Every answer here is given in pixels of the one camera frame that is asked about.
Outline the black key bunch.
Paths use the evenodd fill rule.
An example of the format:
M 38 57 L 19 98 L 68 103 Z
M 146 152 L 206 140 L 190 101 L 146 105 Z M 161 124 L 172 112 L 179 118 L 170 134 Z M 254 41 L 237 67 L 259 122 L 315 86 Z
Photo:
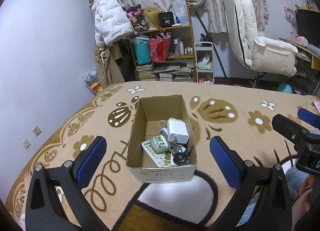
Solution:
M 190 148 L 171 144 L 168 149 L 171 152 L 171 158 L 174 165 L 185 166 L 190 164 L 190 154 L 194 148 L 194 144 Z

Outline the green white oval card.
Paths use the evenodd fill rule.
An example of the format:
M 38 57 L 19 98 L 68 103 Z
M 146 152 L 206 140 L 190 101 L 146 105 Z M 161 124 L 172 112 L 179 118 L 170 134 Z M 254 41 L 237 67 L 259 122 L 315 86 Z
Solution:
M 155 153 L 151 147 L 150 141 L 141 143 L 144 152 L 152 159 L 158 167 L 171 166 L 171 154 L 169 152 Z

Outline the white power adapter block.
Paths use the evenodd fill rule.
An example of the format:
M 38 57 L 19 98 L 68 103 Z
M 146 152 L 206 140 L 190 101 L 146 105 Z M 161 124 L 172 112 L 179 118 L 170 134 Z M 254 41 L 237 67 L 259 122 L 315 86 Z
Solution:
M 187 125 L 184 121 L 169 118 L 167 121 L 168 141 L 178 144 L 186 144 L 189 141 Z

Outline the brown cardboard box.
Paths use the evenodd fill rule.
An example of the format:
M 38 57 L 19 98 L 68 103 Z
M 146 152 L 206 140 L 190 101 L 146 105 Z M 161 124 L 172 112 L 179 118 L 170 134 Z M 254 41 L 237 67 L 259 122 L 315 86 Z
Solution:
M 126 166 L 141 183 L 178 183 L 193 179 L 197 152 L 183 96 L 139 100 Z

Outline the green cartoon earbud case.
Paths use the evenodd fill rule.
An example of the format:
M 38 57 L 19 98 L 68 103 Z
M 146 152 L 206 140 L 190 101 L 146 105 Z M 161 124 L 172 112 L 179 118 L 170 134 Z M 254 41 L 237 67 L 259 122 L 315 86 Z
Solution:
M 168 142 L 165 136 L 155 134 L 150 139 L 150 146 L 156 154 L 168 152 Z

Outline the blue jeans leg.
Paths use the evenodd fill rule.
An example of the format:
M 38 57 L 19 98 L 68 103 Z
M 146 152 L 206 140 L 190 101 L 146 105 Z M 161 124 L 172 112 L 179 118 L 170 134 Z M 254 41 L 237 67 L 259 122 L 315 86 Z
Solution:
M 292 204 L 301 196 L 304 196 L 308 189 L 312 189 L 316 180 L 315 176 L 299 171 L 295 166 L 287 170 L 285 177 Z M 259 192 L 256 193 L 250 200 L 237 226 L 245 224 L 249 220 L 259 198 L 259 194 Z

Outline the bare foot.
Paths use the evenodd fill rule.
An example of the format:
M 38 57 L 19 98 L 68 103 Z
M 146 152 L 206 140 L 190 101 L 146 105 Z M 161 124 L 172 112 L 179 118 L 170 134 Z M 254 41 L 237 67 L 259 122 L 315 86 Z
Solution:
M 24 189 L 25 189 L 25 197 L 28 195 L 30 182 L 33 176 L 32 170 L 27 170 L 26 173 L 23 175 L 23 182 L 24 182 Z

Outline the teal round object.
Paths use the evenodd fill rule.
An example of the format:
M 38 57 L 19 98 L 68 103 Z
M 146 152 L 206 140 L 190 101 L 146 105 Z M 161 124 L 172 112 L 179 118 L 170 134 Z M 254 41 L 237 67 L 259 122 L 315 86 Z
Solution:
M 280 83 L 277 88 L 277 91 L 282 93 L 289 93 L 289 94 L 293 93 L 292 87 L 286 82 Z

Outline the white padded chair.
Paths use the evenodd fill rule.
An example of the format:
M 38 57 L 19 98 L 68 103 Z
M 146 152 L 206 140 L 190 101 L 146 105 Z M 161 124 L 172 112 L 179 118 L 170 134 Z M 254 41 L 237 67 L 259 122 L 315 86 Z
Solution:
M 257 0 L 223 0 L 231 49 L 238 61 L 259 73 L 295 76 L 297 48 L 290 43 L 265 37 L 258 30 Z

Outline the bag of plush toys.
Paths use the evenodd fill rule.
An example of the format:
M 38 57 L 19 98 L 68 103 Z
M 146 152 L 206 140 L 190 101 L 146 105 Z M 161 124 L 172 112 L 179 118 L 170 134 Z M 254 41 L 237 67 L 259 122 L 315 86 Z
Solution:
M 99 94 L 103 88 L 99 82 L 97 67 L 94 66 L 93 69 L 87 71 L 82 78 L 86 87 L 94 94 Z

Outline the white metal trolley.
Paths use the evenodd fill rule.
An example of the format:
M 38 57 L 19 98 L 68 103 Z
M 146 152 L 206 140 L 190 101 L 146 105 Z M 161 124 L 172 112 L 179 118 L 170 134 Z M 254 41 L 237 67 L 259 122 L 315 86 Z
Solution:
M 197 83 L 213 85 L 214 77 L 214 48 L 212 42 L 195 42 L 195 73 Z

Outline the beige hanging coat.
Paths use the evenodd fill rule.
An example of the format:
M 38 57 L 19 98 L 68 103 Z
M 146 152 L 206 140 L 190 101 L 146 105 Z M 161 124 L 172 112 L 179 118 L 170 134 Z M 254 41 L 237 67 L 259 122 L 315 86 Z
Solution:
M 115 43 L 110 48 L 99 49 L 94 47 L 95 66 L 97 67 L 98 79 L 103 89 L 116 83 L 124 83 L 123 74 L 116 61 L 122 61 L 123 55 L 119 45 Z

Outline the stack of books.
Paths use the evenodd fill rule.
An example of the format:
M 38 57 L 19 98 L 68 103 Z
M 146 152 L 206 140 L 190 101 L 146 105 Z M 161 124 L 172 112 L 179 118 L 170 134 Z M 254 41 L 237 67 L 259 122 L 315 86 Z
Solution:
M 157 74 L 153 72 L 154 64 L 141 65 L 136 67 L 138 79 L 140 81 L 157 81 Z

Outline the wooden bookshelf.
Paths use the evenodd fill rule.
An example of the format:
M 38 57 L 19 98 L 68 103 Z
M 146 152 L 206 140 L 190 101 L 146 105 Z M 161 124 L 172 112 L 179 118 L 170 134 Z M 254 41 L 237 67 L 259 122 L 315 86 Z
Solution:
M 157 74 L 157 81 L 178 81 L 178 82 L 194 82 L 195 81 L 195 54 L 194 54 L 194 35 L 191 21 L 192 7 L 187 6 L 188 25 L 175 24 L 172 27 L 164 27 L 160 29 L 150 29 L 142 31 L 138 36 L 147 36 L 148 38 L 155 36 L 160 32 L 171 32 L 171 41 L 169 46 L 168 58 L 163 63 L 154 64 L 153 72 Z M 136 67 L 141 66 L 137 63 L 137 58 L 133 44 L 129 41 L 132 52 L 133 63 L 135 65 L 135 76 L 138 79 Z

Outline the red patterned gift bag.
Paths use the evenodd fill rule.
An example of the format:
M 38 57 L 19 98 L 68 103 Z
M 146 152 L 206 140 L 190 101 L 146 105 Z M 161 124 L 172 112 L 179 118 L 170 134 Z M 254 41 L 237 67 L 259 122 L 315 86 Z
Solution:
M 153 63 L 163 63 L 168 58 L 171 32 L 160 32 L 149 38 L 150 57 Z

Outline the black box number 40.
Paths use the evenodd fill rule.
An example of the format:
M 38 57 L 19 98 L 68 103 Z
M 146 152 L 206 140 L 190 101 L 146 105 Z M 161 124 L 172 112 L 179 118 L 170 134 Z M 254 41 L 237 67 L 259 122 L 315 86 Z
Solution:
M 159 21 L 161 27 L 172 27 L 175 24 L 172 12 L 161 12 L 159 14 Z

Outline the teal storage bag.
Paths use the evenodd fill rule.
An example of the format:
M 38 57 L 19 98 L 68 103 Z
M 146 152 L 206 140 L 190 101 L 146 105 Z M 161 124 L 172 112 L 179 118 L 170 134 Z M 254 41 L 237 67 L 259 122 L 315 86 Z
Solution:
M 151 61 L 149 38 L 147 36 L 136 36 L 130 39 L 135 50 L 137 63 L 139 65 L 149 64 Z

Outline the white puffer jacket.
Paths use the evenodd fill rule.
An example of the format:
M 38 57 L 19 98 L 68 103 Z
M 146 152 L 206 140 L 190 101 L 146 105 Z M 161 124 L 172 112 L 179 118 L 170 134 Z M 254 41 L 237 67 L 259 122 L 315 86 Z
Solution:
M 117 0 L 93 0 L 95 43 L 99 49 L 133 34 L 126 12 Z

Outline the wall socket lower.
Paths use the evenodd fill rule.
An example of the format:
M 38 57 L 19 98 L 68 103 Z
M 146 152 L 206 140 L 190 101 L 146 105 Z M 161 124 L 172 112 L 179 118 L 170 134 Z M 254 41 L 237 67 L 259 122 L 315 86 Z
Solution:
M 29 142 L 28 139 L 24 139 L 24 140 L 22 141 L 22 145 L 23 145 L 23 147 L 24 147 L 25 149 L 28 149 L 28 148 L 31 146 L 31 143 Z

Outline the wall socket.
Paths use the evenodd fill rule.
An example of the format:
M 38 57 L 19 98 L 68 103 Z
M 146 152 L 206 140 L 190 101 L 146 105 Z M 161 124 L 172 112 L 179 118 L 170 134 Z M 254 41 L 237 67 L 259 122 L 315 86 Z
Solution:
M 29 142 L 28 139 L 24 139 L 24 140 L 22 141 L 22 145 L 23 145 L 23 147 L 24 147 L 25 149 L 28 149 L 28 148 L 31 146 L 31 143 Z
M 36 137 L 38 137 L 40 134 L 41 134 L 41 130 L 39 128 L 39 126 L 35 126 L 33 129 L 32 129 L 33 133 L 35 134 Z

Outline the wall socket upper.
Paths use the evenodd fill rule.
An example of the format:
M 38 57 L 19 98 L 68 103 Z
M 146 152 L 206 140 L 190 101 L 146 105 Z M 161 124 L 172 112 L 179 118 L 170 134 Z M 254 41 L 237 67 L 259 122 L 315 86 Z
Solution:
M 41 130 L 39 128 L 39 126 L 35 126 L 33 129 L 32 129 L 33 133 L 35 134 L 36 137 L 38 137 L 40 134 L 41 134 Z

